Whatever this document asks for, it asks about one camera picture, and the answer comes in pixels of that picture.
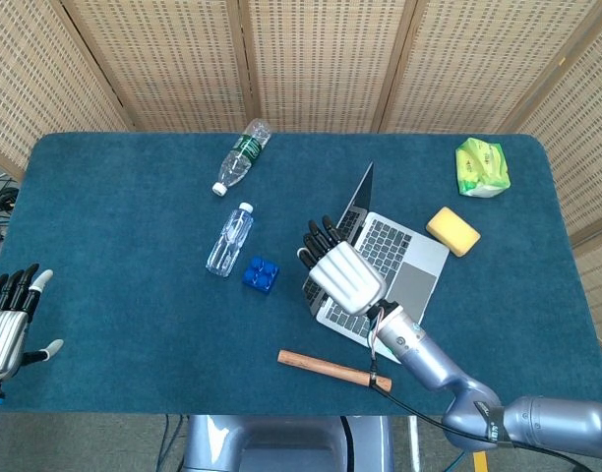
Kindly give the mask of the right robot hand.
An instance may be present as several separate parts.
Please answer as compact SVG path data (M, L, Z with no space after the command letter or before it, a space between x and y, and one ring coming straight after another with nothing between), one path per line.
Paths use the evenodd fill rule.
M344 238L324 215L323 226L311 219L297 259L319 285L347 314L366 316L388 293L385 279Z

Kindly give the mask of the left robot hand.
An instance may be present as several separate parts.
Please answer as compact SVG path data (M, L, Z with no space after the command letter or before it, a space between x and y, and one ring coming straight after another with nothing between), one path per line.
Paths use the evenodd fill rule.
M38 269L39 264L32 264L0 275L0 382L21 367L49 361L64 345L64 340L57 338L37 351L24 351L39 299L53 276L51 269L34 276Z

